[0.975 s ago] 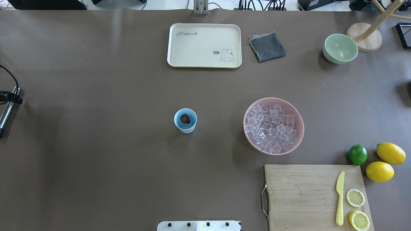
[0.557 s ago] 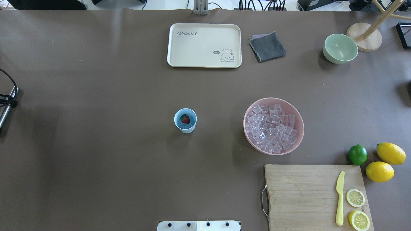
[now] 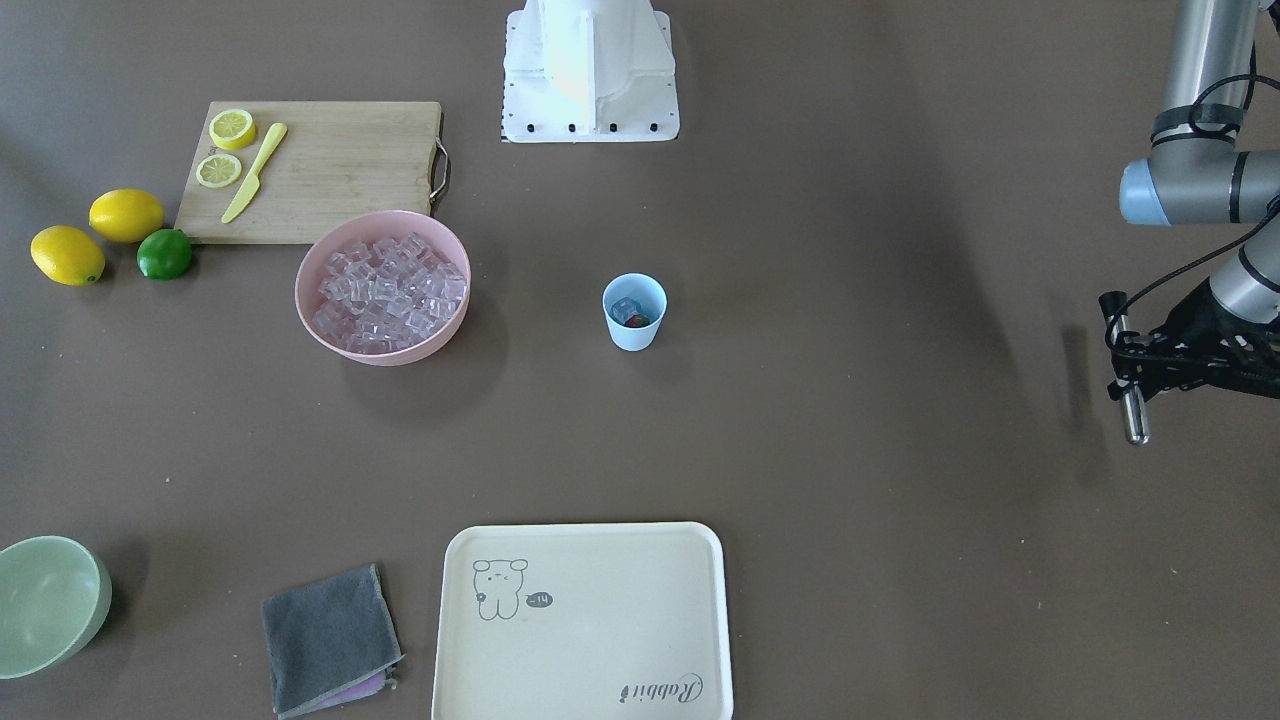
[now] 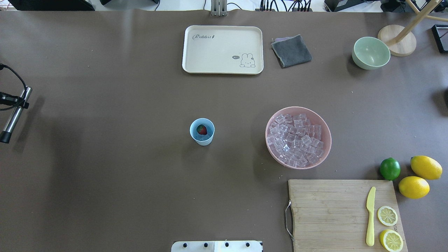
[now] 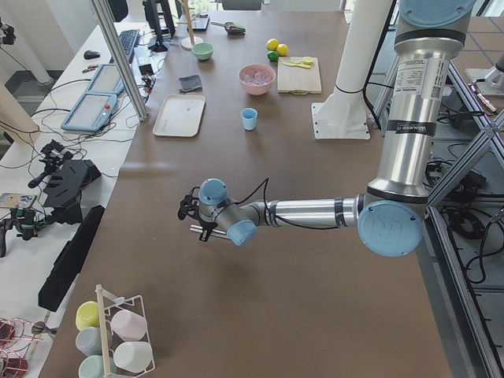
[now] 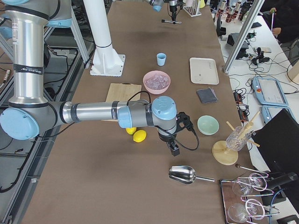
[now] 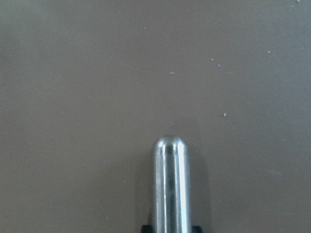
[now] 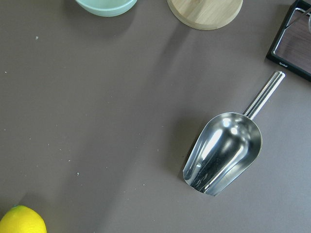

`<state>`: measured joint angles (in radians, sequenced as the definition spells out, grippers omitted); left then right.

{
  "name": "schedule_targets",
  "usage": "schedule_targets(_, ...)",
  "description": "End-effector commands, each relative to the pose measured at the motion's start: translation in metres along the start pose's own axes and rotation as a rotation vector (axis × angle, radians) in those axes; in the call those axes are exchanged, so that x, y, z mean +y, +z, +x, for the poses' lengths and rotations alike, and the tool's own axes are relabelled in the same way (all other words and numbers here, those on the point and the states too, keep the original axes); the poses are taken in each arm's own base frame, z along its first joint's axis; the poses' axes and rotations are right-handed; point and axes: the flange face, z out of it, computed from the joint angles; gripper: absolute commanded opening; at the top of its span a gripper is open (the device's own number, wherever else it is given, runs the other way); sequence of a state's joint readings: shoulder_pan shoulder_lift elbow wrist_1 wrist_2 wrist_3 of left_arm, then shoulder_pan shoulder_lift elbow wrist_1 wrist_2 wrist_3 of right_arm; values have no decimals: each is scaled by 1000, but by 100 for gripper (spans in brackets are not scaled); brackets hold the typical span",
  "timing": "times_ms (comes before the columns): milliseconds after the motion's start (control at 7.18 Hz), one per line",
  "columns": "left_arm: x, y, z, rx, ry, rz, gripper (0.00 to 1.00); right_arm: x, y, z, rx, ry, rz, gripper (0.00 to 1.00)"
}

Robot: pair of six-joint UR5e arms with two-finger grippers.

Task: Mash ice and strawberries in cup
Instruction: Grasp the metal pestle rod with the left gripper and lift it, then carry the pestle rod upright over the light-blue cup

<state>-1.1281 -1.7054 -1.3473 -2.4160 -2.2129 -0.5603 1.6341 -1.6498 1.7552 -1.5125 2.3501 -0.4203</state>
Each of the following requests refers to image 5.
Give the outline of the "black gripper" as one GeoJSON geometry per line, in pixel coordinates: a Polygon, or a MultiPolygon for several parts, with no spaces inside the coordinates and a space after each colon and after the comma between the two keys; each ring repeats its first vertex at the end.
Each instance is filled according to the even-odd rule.
{"type": "Polygon", "coordinates": [[[199,189],[199,187],[192,187],[189,193],[183,197],[180,202],[177,216],[180,221],[183,221],[186,217],[197,220],[199,225],[203,226],[200,230],[199,240],[207,242],[212,234],[213,228],[216,228],[217,224],[213,221],[203,220],[199,215],[198,198],[194,196],[194,192],[197,189],[199,189]]]}

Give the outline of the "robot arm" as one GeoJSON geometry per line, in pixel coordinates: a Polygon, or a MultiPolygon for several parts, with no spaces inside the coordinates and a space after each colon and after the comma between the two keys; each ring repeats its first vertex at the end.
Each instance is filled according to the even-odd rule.
{"type": "Polygon", "coordinates": [[[210,178],[181,201],[178,217],[191,217],[207,240],[217,231],[235,245],[247,243],[261,226],[318,231],[354,227],[376,254],[401,257],[423,237],[428,191],[424,171],[436,131],[451,60],[462,50],[473,11],[471,1],[360,1],[351,20],[333,93],[313,103],[313,132],[338,139],[337,167],[345,180],[376,169],[365,191],[353,198],[237,201],[226,184],[210,178]],[[384,134],[373,152],[358,145],[369,138],[365,87],[380,32],[398,10],[398,58],[384,134]]]}

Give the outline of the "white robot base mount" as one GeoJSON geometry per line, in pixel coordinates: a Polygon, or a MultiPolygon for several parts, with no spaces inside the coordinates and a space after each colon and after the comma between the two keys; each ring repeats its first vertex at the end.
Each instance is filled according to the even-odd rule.
{"type": "Polygon", "coordinates": [[[324,102],[312,104],[316,139],[370,138],[365,85],[379,41],[395,8],[392,0],[357,1],[350,21],[335,87],[324,102]]]}

